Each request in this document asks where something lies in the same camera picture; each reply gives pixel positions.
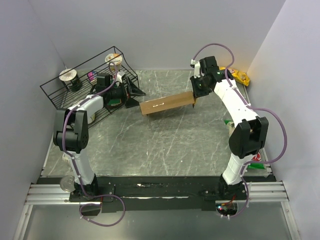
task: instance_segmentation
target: gray wall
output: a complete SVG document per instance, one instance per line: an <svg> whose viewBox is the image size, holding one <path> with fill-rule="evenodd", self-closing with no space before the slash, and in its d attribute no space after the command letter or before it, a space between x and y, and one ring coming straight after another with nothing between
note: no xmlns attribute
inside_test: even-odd
<svg viewBox="0 0 320 240"><path fill-rule="evenodd" d="M286 0L248 71L254 106L273 109L286 126L287 152L273 170L308 240L320 239L319 10L319 1ZM266 147L272 159L283 137L269 120Z"/></svg>
<svg viewBox="0 0 320 240"><path fill-rule="evenodd" d="M44 163L55 109L39 85L63 69L30 4L0 7L0 239L12 239Z"/></svg>
<svg viewBox="0 0 320 240"><path fill-rule="evenodd" d="M189 69L218 42L246 71L285 0L29 0L68 67L116 45L134 69ZM224 49L211 47L220 65Z"/></svg>

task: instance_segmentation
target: brown box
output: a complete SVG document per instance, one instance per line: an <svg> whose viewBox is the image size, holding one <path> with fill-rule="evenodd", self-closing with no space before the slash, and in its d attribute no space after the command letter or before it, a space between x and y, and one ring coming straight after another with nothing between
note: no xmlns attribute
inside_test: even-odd
<svg viewBox="0 0 320 240"><path fill-rule="evenodd" d="M153 114L167 109L182 107L194 104L195 98L192 91L179 93L172 96L165 96L140 103L142 115Z"/></svg>

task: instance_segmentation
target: white lid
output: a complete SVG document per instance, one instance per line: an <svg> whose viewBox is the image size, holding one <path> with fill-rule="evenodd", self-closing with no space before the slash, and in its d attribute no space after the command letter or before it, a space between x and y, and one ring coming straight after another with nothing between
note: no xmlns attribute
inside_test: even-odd
<svg viewBox="0 0 320 240"><path fill-rule="evenodd" d="M105 61L105 62L110 61L110 62L112 62L112 63L115 63L116 65L119 65L119 64L122 63L122 56L119 55L119 54L117 54L117 53L110 53L110 54L108 54L108 55L105 57L104 61Z"/></svg>
<svg viewBox="0 0 320 240"><path fill-rule="evenodd" d="M60 77L59 77L59 79L61 80L61 81L64 81L64 82L66 82L66 81L71 81L72 79L74 79L75 77L76 77L76 75L77 75L77 71L76 70L74 70L74 69L70 69L70 68L68 68L68 69L65 69L65 70L63 70L61 73L60 73Z"/></svg>

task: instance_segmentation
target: black and white can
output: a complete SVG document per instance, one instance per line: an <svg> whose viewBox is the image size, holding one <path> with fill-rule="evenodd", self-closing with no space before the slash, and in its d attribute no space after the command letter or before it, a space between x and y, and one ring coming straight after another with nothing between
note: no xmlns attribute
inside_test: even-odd
<svg viewBox="0 0 320 240"><path fill-rule="evenodd" d="M71 92L76 92L82 87L77 71L74 69L65 69L60 73L59 79L66 85Z"/></svg>

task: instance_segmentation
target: cable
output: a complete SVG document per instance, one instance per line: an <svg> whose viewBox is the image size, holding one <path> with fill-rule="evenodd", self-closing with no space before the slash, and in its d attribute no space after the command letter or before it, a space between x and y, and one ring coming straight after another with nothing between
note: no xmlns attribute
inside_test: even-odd
<svg viewBox="0 0 320 240"><path fill-rule="evenodd" d="M117 77L117 74L118 74L118 68L117 68L117 65L114 63L114 62L109 62L108 63L108 67L110 68L110 64L113 64L114 65L114 68L115 68L115 76ZM104 94L105 92L107 92L109 89L111 89L115 83L116 83L117 79L115 78L114 81L111 83L110 86L108 86L106 89L94 94L91 98L86 98L84 99L82 102L80 102L77 106L75 106L73 109L70 109L70 111L68 112L68 114L66 115L65 117L65 120L64 120L64 124L63 124L63 130L62 130L62 149L63 149L63 152L65 154L67 154L68 156L71 157L71 161L72 161L72 165L74 167L74 170L75 170L75 173L79 179L79 182L80 182L80 186L81 186L81 189L84 193L85 196L87 196L88 198L103 198L103 197L113 197L113 198L116 198L118 200L120 200L120 202L122 203L122 206L123 206L123 212L122 212L122 215L121 217L119 218L118 221L112 223L112 224L102 224L102 223L98 223L96 221L93 221L85 216L83 216L83 214L81 213L81 210L85 207L85 206L96 206L96 204L94 203L88 203L88 204L85 204L83 206L80 207L79 209L79 213L80 213L80 218L83 218L85 220L87 220L88 222L90 223L93 223L95 225L98 225L98 226L102 226L102 227L111 227L111 226L114 226L116 224L118 224L125 216L125 213L126 213L126 206L125 206L125 203L124 201L116 196L116 195L113 195L113 194L102 194L102 195L97 195L97 196L91 196L89 195L86 190L85 190L85 187L84 187L84 184L82 182L82 179L81 179L81 175L80 175L80 172L79 172L79 169L77 167L77 164L76 164L76 161L75 161L75 156L72 155L72 153L68 152L67 149L66 149L66 131L67 131L67 125L68 125L68 121L69 121L69 118L71 116L71 114L77 110L79 107L81 107L83 104L85 104L86 102L88 102L90 99L93 99L95 97L98 97L100 96L101 94Z"/></svg>
<svg viewBox="0 0 320 240"><path fill-rule="evenodd" d="M228 77L228 68L231 67L231 65L235 62L235 56L233 54L233 52L230 50L230 48L228 48L227 46L223 45L223 44L220 44L220 43L209 43L205 46L203 46L193 57L192 60L195 60L197 55L203 50L205 49L206 47L209 47L209 46L212 46L212 45L216 45L216 46L220 46L220 47L223 47L225 49L227 49L229 51L229 53L231 54L231 57L232 57L232 61L231 63L225 67L224 69L224 75L225 75L225 79L227 80L227 82L229 83L229 86L232 88L233 85ZM283 134L283 148L282 148L282 151L281 153L273 160L270 160L270 161L260 161L259 163L261 164L272 164L272 163L275 163L276 161L278 161L286 152L287 150L287 146L288 146L288 136L287 136L287 131L286 131L286 128L283 124L283 122L281 121L280 117L275 113L273 112L272 110L270 109L267 109L267 108L263 108L263 107L252 107L248 104L248 102L246 101L246 99L242 96L242 94L238 91L237 88L233 88L233 90L235 91L235 93L239 96L239 98L241 99L241 101L244 103L244 105L250 109L250 110L253 110L253 111L264 111L264 112L268 112L270 113L271 115L273 115L275 117L275 119L278 121L280 127L281 127L281 130L282 130L282 134ZM247 207L248 205L248 202L249 202L249 188L248 188L248 184L247 182L245 181L244 179L244 173L245 173L245 169L246 169L246 166L249 165L249 164L253 164L253 163L256 163L256 161L248 161L246 162L242 168L240 169L240 173L241 173L241 180L244 184L244 187L245 187L245 191L246 191L246 200L245 200L245 203L244 203L244 206L240 209L240 211L238 211L235 215L232 215L232 216L223 216L225 218L234 218L234 217L237 217L239 216L244 210L245 208Z"/></svg>

